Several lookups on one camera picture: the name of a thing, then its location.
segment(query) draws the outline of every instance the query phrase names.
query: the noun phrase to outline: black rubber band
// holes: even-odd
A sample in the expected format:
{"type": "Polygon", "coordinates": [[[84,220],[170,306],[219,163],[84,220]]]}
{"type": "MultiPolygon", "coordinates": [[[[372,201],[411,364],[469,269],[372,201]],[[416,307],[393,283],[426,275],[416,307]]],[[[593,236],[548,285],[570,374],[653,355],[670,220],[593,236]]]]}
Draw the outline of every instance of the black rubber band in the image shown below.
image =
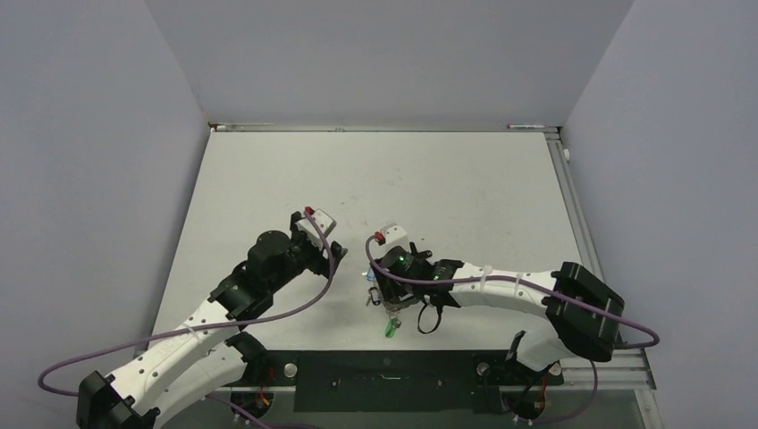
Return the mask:
{"type": "Polygon", "coordinates": [[[424,310],[426,310],[427,307],[429,307],[429,304],[428,303],[424,303],[424,306],[421,307],[421,311],[418,312],[418,319],[416,320],[416,329],[419,332],[423,333],[424,335],[427,335],[428,333],[432,333],[432,332],[436,331],[437,328],[440,327],[440,323],[442,322],[442,306],[439,306],[439,307],[437,307],[437,323],[434,324],[434,328],[432,328],[431,331],[424,332],[421,329],[421,315],[424,313],[424,310]]]}

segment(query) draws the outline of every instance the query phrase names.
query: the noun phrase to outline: metal frame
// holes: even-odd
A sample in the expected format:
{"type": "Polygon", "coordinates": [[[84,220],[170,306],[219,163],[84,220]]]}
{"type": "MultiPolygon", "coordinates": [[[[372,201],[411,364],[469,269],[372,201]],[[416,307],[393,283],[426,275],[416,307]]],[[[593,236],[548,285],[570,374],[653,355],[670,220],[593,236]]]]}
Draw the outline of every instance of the metal frame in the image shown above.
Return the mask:
{"type": "MultiPolygon", "coordinates": [[[[560,141],[558,127],[542,127],[525,130],[510,130],[503,128],[482,128],[476,126],[450,126],[450,127],[376,127],[376,126],[281,126],[271,123],[249,124],[211,124],[214,132],[541,132],[547,140],[548,150],[553,162],[556,177],[558,179],[560,193],[563,196],[571,229],[577,242],[581,262],[588,267],[598,278],[602,280],[602,270],[597,254],[594,249],[589,227],[587,226],[584,213],[578,202],[577,190],[571,179],[569,161],[566,158],[564,147],[560,141]]],[[[563,376],[565,384],[555,386],[554,390],[581,390],[592,389],[593,373],[589,362],[581,358],[564,359],[563,376]]],[[[655,403],[653,389],[655,382],[651,372],[647,356],[643,349],[617,350],[613,354],[613,360],[607,363],[596,364],[599,376],[599,389],[602,390],[631,390],[635,392],[637,405],[644,425],[649,429],[662,429],[658,407],[655,403]]],[[[221,391],[247,391],[256,388],[224,388],[221,391]]],[[[272,387],[269,391],[295,391],[295,387],[272,387]]]]}

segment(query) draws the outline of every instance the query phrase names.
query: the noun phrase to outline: white enclosure wall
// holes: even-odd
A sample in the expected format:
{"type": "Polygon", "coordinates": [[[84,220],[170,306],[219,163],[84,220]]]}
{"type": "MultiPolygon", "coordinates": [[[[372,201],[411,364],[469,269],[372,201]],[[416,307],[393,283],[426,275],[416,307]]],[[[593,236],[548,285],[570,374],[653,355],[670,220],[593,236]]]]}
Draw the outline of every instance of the white enclosure wall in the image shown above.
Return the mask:
{"type": "Polygon", "coordinates": [[[756,18],[636,0],[563,132],[603,274],[661,333],[668,428],[755,427],[756,18]]]}
{"type": "Polygon", "coordinates": [[[563,124],[632,0],[147,0],[211,122],[563,124]]]}
{"type": "Polygon", "coordinates": [[[207,126],[141,0],[0,9],[0,426],[74,427],[37,375],[149,332],[207,126]]]}

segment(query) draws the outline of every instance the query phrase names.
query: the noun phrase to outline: white table surface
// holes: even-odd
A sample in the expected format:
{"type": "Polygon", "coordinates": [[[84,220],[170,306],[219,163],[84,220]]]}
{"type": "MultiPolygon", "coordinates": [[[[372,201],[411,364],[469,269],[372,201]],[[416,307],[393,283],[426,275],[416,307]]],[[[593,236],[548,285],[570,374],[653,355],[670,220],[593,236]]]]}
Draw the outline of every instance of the white table surface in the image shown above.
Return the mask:
{"type": "MultiPolygon", "coordinates": [[[[329,293],[293,317],[247,328],[268,349],[503,349],[545,321],[487,307],[447,308],[440,329],[416,331],[419,306],[384,337],[383,307],[366,307],[366,237],[406,228],[434,259],[513,271],[579,262],[544,135],[464,132],[212,133],[161,302],[155,332],[175,328],[258,234],[288,231],[313,206],[337,220],[330,240],[350,252],[329,293]]],[[[266,315],[314,297],[324,278],[305,273],[274,296],[266,315]]],[[[427,311],[422,323],[434,323],[427,311]]]]}

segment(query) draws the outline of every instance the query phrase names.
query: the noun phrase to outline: black bracket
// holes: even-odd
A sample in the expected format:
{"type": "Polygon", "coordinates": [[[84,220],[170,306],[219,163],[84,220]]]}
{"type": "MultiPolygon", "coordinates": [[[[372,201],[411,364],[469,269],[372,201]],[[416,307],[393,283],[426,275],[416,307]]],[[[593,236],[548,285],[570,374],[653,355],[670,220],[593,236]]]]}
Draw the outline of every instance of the black bracket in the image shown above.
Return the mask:
{"type": "Polygon", "coordinates": [[[152,408],[140,416],[131,407],[134,398],[121,395],[111,386],[112,375],[102,376],[98,371],[88,375],[79,384],[76,404],[76,424],[81,429],[149,429],[160,414],[152,408]]]}
{"type": "MultiPolygon", "coordinates": [[[[564,262],[552,273],[554,290],[593,307],[621,316],[624,299],[580,264],[564,262]]],[[[595,362],[608,362],[619,324],[566,301],[547,297],[545,314],[563,344],[575,355],[595,362]]]]}
{"type": "Polygon", "coordinates": [[[264,380],[268,368],[272,366],[270,357],[263,344],[247,332],[240,332],[229,340],[224,341],[229,347],[234,347],[242,355],[245,373],[242,380],[246,383],[260,383],[264,380]]]}
{"type": "Polygon", "coordinates": [[[510,349],[503,356],[502,353],[482,353],[474,358],[476,371],[476,383],[480,386],[480,401],[485,408],[475,408],[475,412],[502,414],[506,411],[503,406],[503,397],[514,404],[521,405],[524,398],[529,395],[529,390],[540,380],[544,379],[548,385],[563,384],[563,375],[549,373],[551,366],[543,371],[533,371],[527,366],[520,364],[516,357],[518,345],[526,332],[520,331],[513,337],[510,349]],[[525,386],[521,392],[513,392],[501,395],[499,386],[525,386]]]}
{"type": "MultiPolygon", "coordinates": [[[[221,280],[208,301],[218,301],[229,313],[230,320],[252,320],[260,317],[274,304],[274,294],[306,269],[316,275],[329,276],[329,260],[320,246],[310,242],[297,228],[302,214],[290,216],[291,236],[282,231],[260,234],[248,250],[248,259],[239,263],[232,273],[221,280]]],[[[330,250],[335,269],[348,253],[333,241],[330,250]]]]}

